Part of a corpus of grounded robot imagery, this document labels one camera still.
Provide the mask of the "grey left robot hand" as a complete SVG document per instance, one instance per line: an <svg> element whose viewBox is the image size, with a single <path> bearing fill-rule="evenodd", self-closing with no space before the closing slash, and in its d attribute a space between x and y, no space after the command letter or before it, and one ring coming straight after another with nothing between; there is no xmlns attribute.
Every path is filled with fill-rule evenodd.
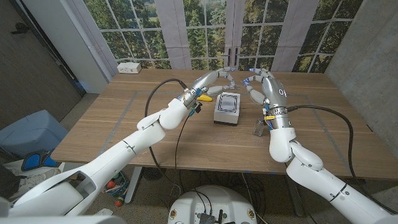
<svg viewBox="0 0 398 224"><path fill-rule="evenodd" d="M233 72L234 70L235 68L225 67L202 75L193 82L191 88L184 90L184 92L178 97L178 100L180 100L187 109L189 109L196 103L197 98L203 94L216 96L225 90L235 89L236 84L234 78L230 74L230 72ZM218 78L227 78L230 84L210 87L210 85L212 85Z"/></svg>

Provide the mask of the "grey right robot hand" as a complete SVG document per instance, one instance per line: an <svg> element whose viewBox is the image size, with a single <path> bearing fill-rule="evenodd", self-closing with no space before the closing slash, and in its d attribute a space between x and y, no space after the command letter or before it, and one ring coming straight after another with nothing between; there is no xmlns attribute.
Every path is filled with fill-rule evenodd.
<svg viewBox="0 0 398 224"><path fill-rule="evenodd" d="M287 94L280 81L265 68L250 68L255 75L243 80L250 98L262 106L264 120L271 129L290 128L287 112ZM262 93L251 86L251 82L261 83Z"/></svg>

